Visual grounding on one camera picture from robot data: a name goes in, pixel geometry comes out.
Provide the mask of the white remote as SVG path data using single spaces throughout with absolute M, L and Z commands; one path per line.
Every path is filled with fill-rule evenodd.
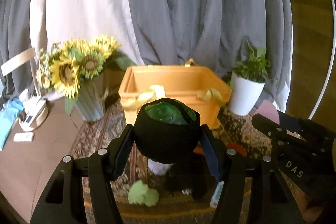
M 33 132 L 16 133 L 13 137 L 14 142 L 32 142 L 34 138 Z

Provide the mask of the white sheer curtain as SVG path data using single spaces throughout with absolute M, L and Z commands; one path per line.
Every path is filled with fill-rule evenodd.
M 135 64 L 144 64 L 131 20 L 129 0 L 31 0 L 30 39 L 36 51 L 71 38 L 114 37 Z

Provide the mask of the light green soft toy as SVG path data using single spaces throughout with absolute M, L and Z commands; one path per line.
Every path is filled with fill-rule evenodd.
M 130 204 L 155 206 L 159 201 L 159 193 L 138 180 L 130 187 L 127 198 Z

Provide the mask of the round wooden tray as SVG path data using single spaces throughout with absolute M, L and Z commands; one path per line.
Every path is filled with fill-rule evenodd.
M 48 116 L 49 110 L 41 96 L 31 97 L 23 103 L 25 118 L 19 119 L 19 125 L 24 132 L 37 129 Z

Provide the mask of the orange plastic storage bin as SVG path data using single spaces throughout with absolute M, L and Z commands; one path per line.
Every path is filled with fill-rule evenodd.
M 198 112 L 201 124 L 211 129 L 220 126 L 219 110 L 231 96 L 231 88 L 211 69 L 192 63 L 128 67 L 118 92 L 127 124 L 135 123 L 141 106 L 166 97 Z

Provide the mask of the black beanie with green lining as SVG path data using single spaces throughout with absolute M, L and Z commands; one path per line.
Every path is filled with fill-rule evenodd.
M 193 153 L 200 129 L 197 111 L 179 100 L 161 98 L 141 107 L 134 123 L 135 143 L 153 161 L 176 163 Z

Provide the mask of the wooden chair back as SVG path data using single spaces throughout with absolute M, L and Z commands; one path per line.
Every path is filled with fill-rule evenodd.
M 17 54 L 16 56 L 12 57 L 11 59 L 9 59 L 9 61 L 6 61 L 1 66 L 1 72 L 3 76 L 7 76 L 9 73 L 13 72 L 15 69 L 17 69 L 18 67 L 22 66 L 27 61 L 29 61 L 34 88 L 35 88 L 37 96 L 40 96 L 41 94 L 38 88 L 38 83 L 35 78 L 36 76 L 36 71 L 34 69 L 35 56 L 36 56 L 35 48 L 29 48 L 21 52 L 20 54 Z

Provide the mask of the grey curtain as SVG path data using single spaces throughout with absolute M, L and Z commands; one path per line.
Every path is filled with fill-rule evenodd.
M 31 48 L 30 1 L 1 0 L 1 62 Z M 143 65 L 198 65 L 228 78 L 247 57 L 246 41 L 266 48 L 271 66 L 261 100 L 285 110 L 293 54 L 290 0 L 129 0 Z

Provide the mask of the lavender fluffy scrunchie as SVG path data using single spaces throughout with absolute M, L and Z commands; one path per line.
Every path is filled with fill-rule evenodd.
M 160 162 L 147 159 L 148 168 L 156 176 L 164 176 L 173 164 L 162 164 Z

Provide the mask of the sunflower bouquet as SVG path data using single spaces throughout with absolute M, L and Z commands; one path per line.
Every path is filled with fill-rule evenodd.
M 64 110 L 70 114 L 84 95 L 84 85 L 92 83 L 111 65 L 122 71 L 135 65 L 114 37 L 101 34 L 92 40 L 72 38 L 53 43 L 50 51 L 39 50 L 35 79 L 40 89 L 63 96 Z

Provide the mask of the blue cloth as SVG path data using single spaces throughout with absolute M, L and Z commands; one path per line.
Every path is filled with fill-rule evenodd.
M 5 106 L 1 110 L 1 118 L 0 118 L 0 147 L 1 151 L 5 146 L 6 140 L 9 136 L 9 133 L 18 119 L 19 114 L 24 110 L 24 106 L 22 102 L 15 98 L 11 101 L 7 101 Z

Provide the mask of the green potted plant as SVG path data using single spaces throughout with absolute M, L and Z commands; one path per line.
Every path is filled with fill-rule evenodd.
M 256 82 L 265 83 L 268 78 L 270 61 L 266 58 L 266 48 L 254 47 L 246 41 L 248 58 L 238 61 L 233 72 L 241 78 Z

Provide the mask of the grey ribbed vase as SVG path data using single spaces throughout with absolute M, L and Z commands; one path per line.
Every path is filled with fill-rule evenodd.
M 104 75 L 99 75 L 91 80 L 84 80 L 80 84 L 76 108 L 86 122 L 95 122 L 104 117 L 105 102 Z

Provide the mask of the white plant pot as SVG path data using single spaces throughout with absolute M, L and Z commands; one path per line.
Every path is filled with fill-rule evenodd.
M 257 83 L 232 72 L 230 87 L 232 94 L 228 102 L 229 110 L 239 116 L 247 116 L 256 102 L 262 90 L 264 83 Z

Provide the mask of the pink soft object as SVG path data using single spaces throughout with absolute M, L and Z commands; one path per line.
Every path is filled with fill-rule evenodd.
M 280 117 L 277 109 L 268 100 L 264 100 L 260 107 L 255 111 L 255 115 L 260 114 L 276 124 L 280 124 Z

